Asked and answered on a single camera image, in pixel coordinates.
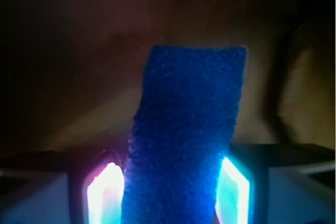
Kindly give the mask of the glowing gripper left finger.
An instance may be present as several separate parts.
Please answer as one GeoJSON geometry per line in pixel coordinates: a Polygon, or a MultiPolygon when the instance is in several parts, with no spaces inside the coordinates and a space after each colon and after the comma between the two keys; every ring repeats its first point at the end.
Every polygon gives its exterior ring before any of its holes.
{"type": "Polygon", "coordinates": [[[1,223],[119,223],[116,151],[26,152],[1,160],[1,223]]]}

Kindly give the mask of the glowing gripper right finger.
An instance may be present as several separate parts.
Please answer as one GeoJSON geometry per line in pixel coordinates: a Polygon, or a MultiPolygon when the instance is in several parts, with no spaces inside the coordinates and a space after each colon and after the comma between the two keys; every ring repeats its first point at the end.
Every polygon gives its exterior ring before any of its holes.
{"type": "Polygon", "coordinates": [[[335,223],[335,152],[316,144],[233,144],[215,223],[335,223]]]}

